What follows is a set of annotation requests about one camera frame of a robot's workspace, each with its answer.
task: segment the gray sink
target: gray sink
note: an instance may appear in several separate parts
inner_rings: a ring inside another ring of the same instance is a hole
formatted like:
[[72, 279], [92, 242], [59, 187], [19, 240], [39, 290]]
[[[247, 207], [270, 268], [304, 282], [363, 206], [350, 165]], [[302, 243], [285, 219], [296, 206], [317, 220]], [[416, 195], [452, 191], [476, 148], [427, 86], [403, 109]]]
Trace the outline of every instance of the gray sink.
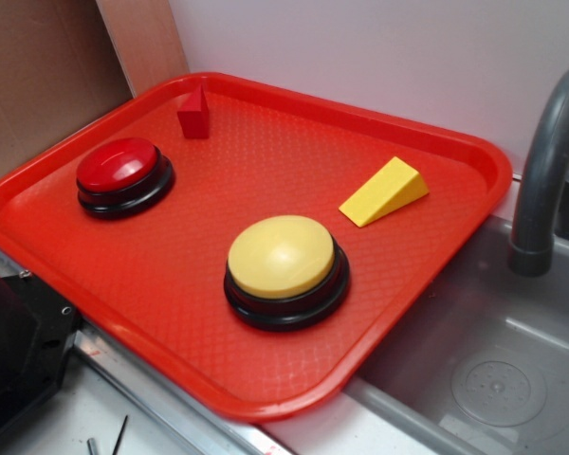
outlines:
[[569, 454], [569, 242], [522, 278], [509, 231], [489, 218], [358, 372], [443, 453]]

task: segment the plastic tray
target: plastic tray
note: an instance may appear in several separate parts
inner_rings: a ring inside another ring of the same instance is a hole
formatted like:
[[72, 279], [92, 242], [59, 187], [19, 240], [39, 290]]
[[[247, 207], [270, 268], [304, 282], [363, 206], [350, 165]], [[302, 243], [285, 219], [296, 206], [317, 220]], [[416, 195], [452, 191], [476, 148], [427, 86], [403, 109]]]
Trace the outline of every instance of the plastic tray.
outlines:
[[[200, 83], [211, 136], [185, 139], [176, 110]], [[128, 136], [152, 140], [172, 160], [174, 188], [134, 217], [93, 219], [76, 199], [76, 167], [99, 144]], [[431, 193], [354, 226], [339, 205], [394, 155]], [[476, 137], [196, 74], [124, 104], [3, 178], [0, 248], [208, 407], [260, 422], [339, 391], [510, 181], [506, 157]], [[327, 320], [263, 332], [224, 297], [229, 245], [250, 224], [291, 213], [331, 231], [348, 255], [351, 288]]]

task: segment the gray faucet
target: gray faucet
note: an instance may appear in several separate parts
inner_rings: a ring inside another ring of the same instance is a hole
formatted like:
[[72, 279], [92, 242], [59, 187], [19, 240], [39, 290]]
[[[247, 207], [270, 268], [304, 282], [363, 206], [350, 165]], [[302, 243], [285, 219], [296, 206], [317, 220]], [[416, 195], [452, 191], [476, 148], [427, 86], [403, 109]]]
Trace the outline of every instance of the gray faucet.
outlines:
[[569, 240], [569, 70], [541, 114], [524, 166], [508, 250], [517, 274], [538, 277], [552, 260], [553, 232]]

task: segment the white surface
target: white surface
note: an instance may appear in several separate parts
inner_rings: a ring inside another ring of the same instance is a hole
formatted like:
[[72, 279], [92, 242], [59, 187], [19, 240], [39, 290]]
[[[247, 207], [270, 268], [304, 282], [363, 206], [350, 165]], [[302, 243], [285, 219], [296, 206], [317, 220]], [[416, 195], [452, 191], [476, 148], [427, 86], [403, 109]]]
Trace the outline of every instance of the white surface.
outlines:
[[100, 455], [111, 454], [124, 416], [129, 421], [119, 455], [184, 455], [164, 428], [71, 356], [62, 389], [0, 441], [0, 455], [88, 455], [95, 438]]
[[295, 418], [264, 425], [264, 429], [302, 455], [435, 453], [344, 393]]
[[170, 0], [191, 71], [469, 133], [522, 171], [569, 67], [569, 0]]

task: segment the yellow button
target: yellow button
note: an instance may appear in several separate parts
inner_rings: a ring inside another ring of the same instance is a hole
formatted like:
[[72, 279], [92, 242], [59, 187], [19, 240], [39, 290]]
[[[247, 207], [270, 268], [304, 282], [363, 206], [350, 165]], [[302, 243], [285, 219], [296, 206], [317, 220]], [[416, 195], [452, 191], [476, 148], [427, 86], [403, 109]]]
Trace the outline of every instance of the yellow button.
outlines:
[[319, 284], [334, 259], [333, 239], [323, 225], [284, 215], [245, 229], [229, 249], [228, 267], [236, 284], [250, 295], [286, 299]]

